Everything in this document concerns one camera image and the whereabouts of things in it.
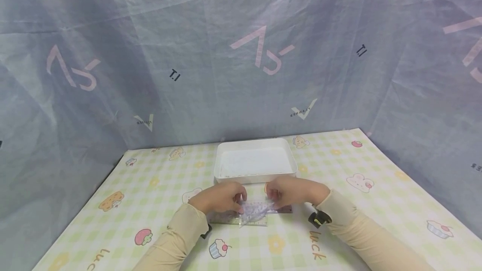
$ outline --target person's left hand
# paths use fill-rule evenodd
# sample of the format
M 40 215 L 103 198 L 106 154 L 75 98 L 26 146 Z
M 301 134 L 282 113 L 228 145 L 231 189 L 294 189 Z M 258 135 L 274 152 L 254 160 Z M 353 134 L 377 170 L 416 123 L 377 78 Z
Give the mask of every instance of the person's left hand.
M 210 211 L 225 212 L 227 210 L 234 210 L 242 214 L 244 211 L 240 202 L 246 201 L 247 198 L 246 189 L 240 183 L 221 182 L 195 195 L 188 204 L 205 215 Z

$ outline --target white plastic tray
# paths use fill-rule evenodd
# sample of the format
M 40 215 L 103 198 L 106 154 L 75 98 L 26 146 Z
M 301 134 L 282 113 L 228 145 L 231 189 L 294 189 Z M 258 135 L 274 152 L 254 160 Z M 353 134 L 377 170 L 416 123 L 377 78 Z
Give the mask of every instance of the white plastic tray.
M 269 182 L 280 175 L 295 176 L 298 170 L 288 141 L 269 138 L 224 142 L 218 145 L 214 177 L 218 182 Z

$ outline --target gray fabric backdrop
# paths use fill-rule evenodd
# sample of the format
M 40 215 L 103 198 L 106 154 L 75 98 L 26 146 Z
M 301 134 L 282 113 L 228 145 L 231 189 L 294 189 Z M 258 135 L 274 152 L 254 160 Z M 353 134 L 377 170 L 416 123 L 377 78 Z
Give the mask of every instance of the gray fabric backdrop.
M 128 149 L 344 128 L 482 237 L 481 49 L 482 0 L 0 0 L 2 270 Z

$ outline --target beige long sleeve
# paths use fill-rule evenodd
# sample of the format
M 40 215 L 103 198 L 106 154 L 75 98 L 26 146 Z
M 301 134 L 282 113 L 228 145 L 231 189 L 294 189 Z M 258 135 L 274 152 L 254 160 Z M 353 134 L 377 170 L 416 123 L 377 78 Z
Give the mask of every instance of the beige long sleeve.
M 148 249 L 133 271 L 178 271 L 201 234 L 208 231 L 206 215 L 182 204 L 167 230 Z
M 331 191 L 317 209 L 332 218 L 333 222 L 327 224 L 330 231 L 355 250 L 372 271 L 434 271 L 412 249 L 337 191 Z M 178 271 L 200 235 L 207 230 L 206 215 L 183 204 L 133 271 Z
M 316 207 L 332 218 L 329 230 L 358 253 L 372 271 L 434 271 L 411 248 L 365 216 L 337 191 Z

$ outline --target checkered tablecloth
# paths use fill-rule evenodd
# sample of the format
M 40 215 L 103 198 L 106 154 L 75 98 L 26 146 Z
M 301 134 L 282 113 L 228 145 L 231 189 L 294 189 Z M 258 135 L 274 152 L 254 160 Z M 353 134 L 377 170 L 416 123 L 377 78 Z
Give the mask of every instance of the checkered tablecloth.
M 416 250 L 437 270 L 482 270 L 482 240 L 463 226 L 360 129 L 284 137 L 298 177 L 326 183 Z M 130 271 L 183 201 L 213 185 L 218 144 L 127 151 L 35 271 Z M 264 184 L 246 186 L 264 199 Z M 267 227 L 213 224 L 182 270 L 368 270 L 309 205 L 269 215 Z M 219 247 L 229 246 L 220 253 Z

